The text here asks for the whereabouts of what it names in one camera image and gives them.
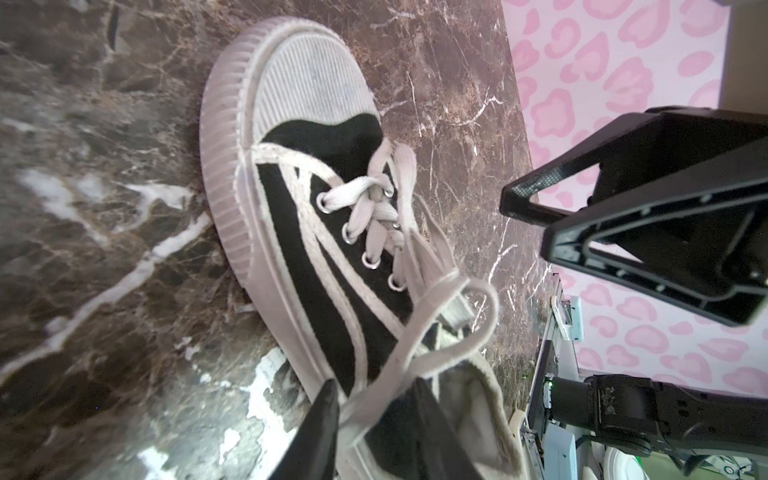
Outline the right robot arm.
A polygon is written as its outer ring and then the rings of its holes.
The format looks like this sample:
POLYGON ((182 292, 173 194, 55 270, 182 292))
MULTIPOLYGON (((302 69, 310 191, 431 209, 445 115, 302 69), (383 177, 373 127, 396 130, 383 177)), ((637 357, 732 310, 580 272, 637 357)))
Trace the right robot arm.
MULTIPOLYGON (((624 114, 501 193, 544 228, 541 256, 728 327, 767 305, 767 118, 624 114)), ((554 378, 550 419, 626 453, 767 456, 767 403, 627 375, 554 378)))

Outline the black white sneaker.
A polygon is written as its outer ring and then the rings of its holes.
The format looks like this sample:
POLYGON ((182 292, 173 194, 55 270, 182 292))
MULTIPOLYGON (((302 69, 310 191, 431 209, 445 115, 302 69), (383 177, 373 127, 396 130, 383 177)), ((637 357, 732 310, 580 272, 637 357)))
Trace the black white sneaker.
MULTIPOLYGON (((366 175, 384 139, 365 77, 344 41, 306 19, 276 17, 243 31, 219 56, 200 115, 205 192, 226 258, 301 385, 316 397, 329 380, 342 407, 378 378, 414 311, 388 287, 393 257, 362 260, 366 236, 342 237, 352 209, 318 199, 366 175)), ((436 322, 417 353, 445 349, 482 326, 482 293, 465 291, 460 330, 436 322)), ((484 479, 526 479, 529 468, 496 376, 483 357, 425 380, 484 479)), ((416 412, 405 392, 356 445, 338 442, 351 479, 420 479, 416 412)))

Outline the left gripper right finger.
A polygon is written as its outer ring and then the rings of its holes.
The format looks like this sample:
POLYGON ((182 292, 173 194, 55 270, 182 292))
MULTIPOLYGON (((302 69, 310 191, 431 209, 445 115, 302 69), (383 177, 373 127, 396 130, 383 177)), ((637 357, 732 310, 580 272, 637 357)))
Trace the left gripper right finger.
POLYGON ((417 378, 410 388, 416 412, 415 438, 419 478, 428 480, 481 479, 460 445, 427 382, 417 378))

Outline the white shoelace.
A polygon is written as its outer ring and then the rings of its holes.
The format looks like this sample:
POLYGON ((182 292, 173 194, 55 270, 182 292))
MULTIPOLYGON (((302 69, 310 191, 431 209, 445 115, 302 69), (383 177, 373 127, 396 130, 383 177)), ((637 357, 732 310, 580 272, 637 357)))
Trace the white shoelace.
POLYGON ((344 448, 359 443, 379 422, 390 402, 401 396, 418 378, 431 378, 477 353, 491 339, 499 320, 500 302, 488 282, 463 275, 455 262, 448 240, 431 213, 424 214, 429 235, 418 231, 413 207, 424 207, 415 192, 416 156, 402 144, 384 139, 373 154, 366 175, 333 186, 317 201, 318 207, 333 212, 350 207, 349 222, 342 237, 352 243, 366 236, 362 257, 369 269, 377 267, 384 253, 393 257, 388 287, 406 292, 414 311, 404 333, 373 384, 354 395, 342 407, 339 442, 344 448), (482 293, 489 312, 482 326, 457 343, 419 355, 422 340, 436 322, 460 330, 471 316, 456 312, 465 291, 482 293))

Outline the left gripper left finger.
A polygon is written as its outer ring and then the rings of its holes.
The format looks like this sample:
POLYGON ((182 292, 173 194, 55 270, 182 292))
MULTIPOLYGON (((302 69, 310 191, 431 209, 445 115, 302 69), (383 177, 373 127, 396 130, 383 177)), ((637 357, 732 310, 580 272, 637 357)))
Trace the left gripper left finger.
POLYGON ((331 480, 339 428, 338 385, 327 380, 269 480, 331 480))

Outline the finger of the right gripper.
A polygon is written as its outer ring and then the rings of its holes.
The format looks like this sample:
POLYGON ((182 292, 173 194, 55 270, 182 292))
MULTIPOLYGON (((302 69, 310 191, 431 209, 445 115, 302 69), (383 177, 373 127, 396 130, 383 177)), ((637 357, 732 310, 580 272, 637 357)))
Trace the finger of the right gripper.
POLYGON ((507 184, 500 213, 547 227, 568 213, 532 197, 596 166, 588 205, 650 183, 767 136, 767 116, 701 107, 623 114, 544 166, 507 184))
POLYGON ((545 230, 547 260, 726 326, 767 309, 767 157, 722 154, 545 230))

